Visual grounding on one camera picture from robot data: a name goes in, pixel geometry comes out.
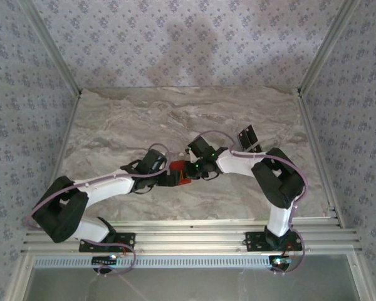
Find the red card holder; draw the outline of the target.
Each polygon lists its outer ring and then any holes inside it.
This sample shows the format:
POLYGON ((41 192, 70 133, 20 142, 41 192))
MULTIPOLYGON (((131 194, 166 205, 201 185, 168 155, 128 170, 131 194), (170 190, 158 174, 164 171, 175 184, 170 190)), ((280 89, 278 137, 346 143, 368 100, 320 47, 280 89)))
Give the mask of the red card holder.
MULTIPOLYGON (((169 166, 170 171, 182 171, 183 174, 186 174, 191 179, 192 175, 194 175, 194 165, 192 164, 192 169, 190 172, 184 172, 183 168, 186 162, 190 162, 190 161, 180 160, 180 161, 171 162, 169 166)), ((180 186, 185 185, 185 184, 190 184, 191 182, 180 182, 180 186)))

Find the grey metal panel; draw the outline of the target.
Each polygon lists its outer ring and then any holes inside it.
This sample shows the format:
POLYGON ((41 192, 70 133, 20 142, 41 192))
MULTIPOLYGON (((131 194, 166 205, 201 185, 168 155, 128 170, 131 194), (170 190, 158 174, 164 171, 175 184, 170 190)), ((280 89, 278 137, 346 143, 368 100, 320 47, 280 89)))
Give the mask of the grey metal panel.
POLYGON ((23 301, 360 301, 345 255, 310 256, 296 271, 137 268, 99 277, 91 268, 36 268, 23 301))

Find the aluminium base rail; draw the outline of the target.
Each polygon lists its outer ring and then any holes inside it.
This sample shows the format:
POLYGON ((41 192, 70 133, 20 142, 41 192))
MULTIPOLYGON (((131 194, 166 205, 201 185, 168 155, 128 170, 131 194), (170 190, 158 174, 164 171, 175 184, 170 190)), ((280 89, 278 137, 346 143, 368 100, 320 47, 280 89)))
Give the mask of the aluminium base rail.
MULTIPOLYGON (((114 222, 113 227, 119 232, 136 234, 135 250, 139 255, 209 255, 246 252, 244 234, 263 231, 265 224, 254 219, 215 219, 123 221, 114 222)), ((296 218, 293 226, 311 255, 362 249, 357 232, 341 228, 337 218, 296 218)))

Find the aluminium table side rail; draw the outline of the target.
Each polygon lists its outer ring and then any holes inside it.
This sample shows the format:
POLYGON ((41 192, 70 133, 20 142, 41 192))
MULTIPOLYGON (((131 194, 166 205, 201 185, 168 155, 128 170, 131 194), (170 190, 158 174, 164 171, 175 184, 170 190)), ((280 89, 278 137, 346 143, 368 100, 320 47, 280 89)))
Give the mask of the aluminium table side rail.
POLYGON ((316 169, 321 179, 321 185, 323 188, 325 199, 329 204, 329 207, 333 209, 333 211, 335 212, 335 217, 338 220, 339 227, 346 228, 347 226, 345 224, 345 220, 340 210, 340 204, 338 202, 337 195, 333 187, 333 182, 329 175, 328 166, 323 156, 323 150, 318 140, 317 131, 311 119, 310 109, 308 108, 308 105, 301 94, 301 89, 297 88, 296 92, 298 94, 298 106, 300 114, 303 119, 303 125, 305 127, 306 134, 308 136, 308 141, 310 143, 310 148, 315 160, 316 169))
POLYGON ((55 166, 54 166, 53 172, 50 176, 50 179, 49 179, 49 182, 48 182, 46 189, 49 189, 49 187, 52 185, 52 183, 58 177, 58 175, 61 171, 61 166, 62 166, 63 159, 65 157, 65 152, 66 152, 66 146, 67 146, 67 143, 68 143, 68 139, 69 139, 71 128, 72 128, 72 125, 73 125, 73 122, 74 122, 74 119, 75 119, 76 110, 78 108, 78 103, 80 101, 80 98, 81 98, 81 94, 76 96, 74 104, 71 108, 70 116, 68 118, 68 122, 67 122, 67 125, 66 125, 66 130, 65 130, 65 133, 64 133, 64 136, 63 136, 63 139, 62 139, 61 147, 60 147, 60 150, 58 152, 56 162, 55 162, 55 166))

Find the aluminium frame post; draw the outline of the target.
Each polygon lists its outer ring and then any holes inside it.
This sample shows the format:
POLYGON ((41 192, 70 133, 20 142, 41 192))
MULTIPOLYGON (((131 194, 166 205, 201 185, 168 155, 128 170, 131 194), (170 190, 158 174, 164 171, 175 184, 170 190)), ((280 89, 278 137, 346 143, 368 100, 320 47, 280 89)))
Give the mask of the aluminium frame post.
POLYGON ((333 18, 332 23, 324 37, 316 55, 307 69, 299 87, 298 94, 300 97, 306 96, 310 91, 312 84, 315 82, 318 74, 321 72, 323 65, 326 63, 328 57, 333 51, 338 39, 346 28, 350 18, 354 14, 360 0, 343 0, 336 16, 333 18))

